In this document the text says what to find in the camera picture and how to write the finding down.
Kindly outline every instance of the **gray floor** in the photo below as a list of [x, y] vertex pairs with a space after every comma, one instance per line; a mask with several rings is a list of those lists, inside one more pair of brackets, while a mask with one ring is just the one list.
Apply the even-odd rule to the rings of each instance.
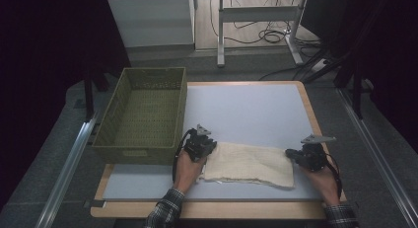
[[[144, 52], [144, 49], [129, 49], [129, 55], [133, 66], [185, 66], [188, 81], [257, 81], [267, 73], [294, 67], [287, 47], [227, 50], [224, 68], [217, 68], [214, 50], [190, 51], [174, 48], [172, 51], [166, 49], [164, 55], [161, 55], [157, 48], [148, 52]], [[151, 60], [144, 60], [141, 55], [152, 57], [148, 58]], [[331, 72], [306, 85], [306, 88], [322, 134], [337, 138], [336, 142], [328, 143], [328, 148], [340, 166], [348, 201], [353, 205], [362, 227], [408, 227], [332, 85], [334, 74]], [[295, 71], [282, 71], [265, 80], [291, 80], [294, 75]], [[111, 87], [114, 87], [117, 79], [110, 75], [106, 75], [106, 78]], [[112, 89], [106, 93], [95, 92], [95, 99], [102, 96], [105, 104], [111, 92]], [[0, 227], [35, 227], [83, 124], [83, 99], [82, 83], [68, 90], [66, 106], [60, 118], [2, 210]], [[412, 201], [416, 202], [416, 153], [379, 113], [368, 95], [364, 94], [362, 99], [364, 123]], [[114, 219], [99, 219], [90, 215], [90, 204], [104, 165], [90, 146], [87, 146], [52, 227], [113, 227]]]

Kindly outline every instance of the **metal frame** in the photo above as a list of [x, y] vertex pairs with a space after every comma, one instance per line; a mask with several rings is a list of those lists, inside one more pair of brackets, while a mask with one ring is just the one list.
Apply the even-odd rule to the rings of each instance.
[[418, 211], [411, 197], [408, 195], [402, 183], [397, 179], [366, 124], [361, 119], [356, 117], [356, 113], [350, 107], [351, 100], [348, 94], [343, 92], [341, 89], [337, 89], [337, 93], [340, 95], [347, 113], [365, 143], [367, 150], [375, 162], [378, 171], [381, 173], [384, 182], [399, 207], [399, 210], [402, 212], [406, 222], [408, 223], [408, 226], [411, 228], [418, 227]]
[[[98, 97], [96, 103], [98, 103], [99, 107], [101, 107], [103, 101], [103, 97]], [[83, 123], [67, 160], [62, 167], [61, 173], [59, 174], [49, 198], [43, 207], [35, 228], [49, 228], [52, 226], [99, 116], [100, 112], [96, 111], [93, 113], [90, 120]]]
[[306, 1], [302, 0], [298, 6], [224, 8], [224, 1], [219, 0], [218, 67], [225, 66], [224, 24], [233, 22], [294, 21], [291, 30], [286, 33], [285, 40], [295, 63], [304, 64], [295, 45], [295, 36]]

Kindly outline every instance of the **shirt cuff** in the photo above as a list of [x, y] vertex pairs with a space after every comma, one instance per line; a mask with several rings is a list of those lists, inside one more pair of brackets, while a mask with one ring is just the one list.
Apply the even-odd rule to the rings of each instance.
[[349, 204], [327, 206], [324, 211], [331, 227], [359, 227], [356, 215]]

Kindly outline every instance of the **human hand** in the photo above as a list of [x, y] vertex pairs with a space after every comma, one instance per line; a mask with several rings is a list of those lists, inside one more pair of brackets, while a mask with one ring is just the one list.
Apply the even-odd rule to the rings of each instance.
[[327, 206], [340, 204], [337, 182], [328, 167], [316, 172], [311, 172], [303, 167], [300, 167], [300, 169], [310, 179], [313, 187], [320, 192]]
[[181, 150], [177, 158], [173, 188], [186, 194], [199, 177], [205, 163], [206, 157], [200, 158], [197, 162], [192, 162], [187, 152]]

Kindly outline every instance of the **plaid sleeve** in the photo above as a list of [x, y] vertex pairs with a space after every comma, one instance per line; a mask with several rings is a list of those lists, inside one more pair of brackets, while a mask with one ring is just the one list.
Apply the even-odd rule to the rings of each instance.
[[170, 189], [145, 220], [145, 228], [172, 227], [180, 217], [184, 194]]
[[360, 227], [353, 209], [348, 204], [328, 206], [325, 208], [325, 215], [332, 228]]

